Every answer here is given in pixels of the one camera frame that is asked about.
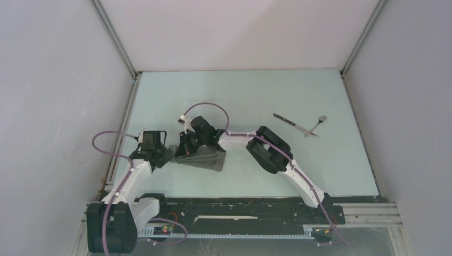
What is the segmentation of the grey cloth napkin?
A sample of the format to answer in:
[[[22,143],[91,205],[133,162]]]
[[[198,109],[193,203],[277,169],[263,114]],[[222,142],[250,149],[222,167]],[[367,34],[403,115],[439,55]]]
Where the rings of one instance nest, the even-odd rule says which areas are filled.
[[[221,172],[223,170],[226,152],[214,151],[206,146],[202,146],[190,156],[176,156],[178,146],[171,145],[169,151],[172,154],[170,162],[181,165],[193,166],[201,169]]]

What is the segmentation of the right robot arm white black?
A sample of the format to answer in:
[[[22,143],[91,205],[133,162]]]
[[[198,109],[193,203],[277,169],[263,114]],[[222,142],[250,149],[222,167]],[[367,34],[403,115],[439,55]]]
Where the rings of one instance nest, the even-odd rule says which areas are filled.
[[[189,160],[200,157],[205,151],[218,155],[238,149],[246,149],[265,171],[287,179],[299,192],[304,203],[311,207],[310,216],[313,221],[323,223],[330,218],[332,197],[301,170],[289,144],[266,126],[248,133],[194,127],[180,133],[180,144],[176,147],[175,157]]]

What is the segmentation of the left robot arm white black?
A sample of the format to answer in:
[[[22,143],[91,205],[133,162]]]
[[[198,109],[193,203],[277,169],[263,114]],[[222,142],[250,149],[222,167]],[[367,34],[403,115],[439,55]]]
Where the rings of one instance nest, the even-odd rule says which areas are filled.
[[[87,244],[92,253],[131,253],[138,232],[151,220],[162,222],[168,217],[165,195],[145,193],[141,186],[155,169],[169,162],[171,152],[160,143],[140,146],[129,156],[128,171],[120,183],[102,201],[92,203],[86,211]]]

